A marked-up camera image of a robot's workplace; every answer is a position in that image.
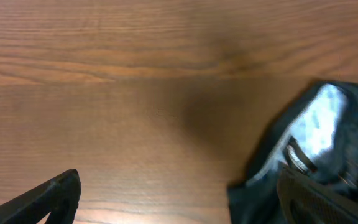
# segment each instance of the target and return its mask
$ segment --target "wood grain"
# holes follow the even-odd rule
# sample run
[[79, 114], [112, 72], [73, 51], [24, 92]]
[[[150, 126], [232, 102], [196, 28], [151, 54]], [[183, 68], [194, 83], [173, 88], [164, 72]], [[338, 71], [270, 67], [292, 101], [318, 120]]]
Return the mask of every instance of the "wood grain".
[[230, 223], [227, 185], [309, 78], [0, 86], [0, 204], [70, 168], [76, 223]]
[[358, 1], [0, 0], [0, 85], [358, 75]]
[[76, 223], [230, 223], [315, 77], [358, 82], [358, 1], [0, 0], [0, 204], [77, 168]]

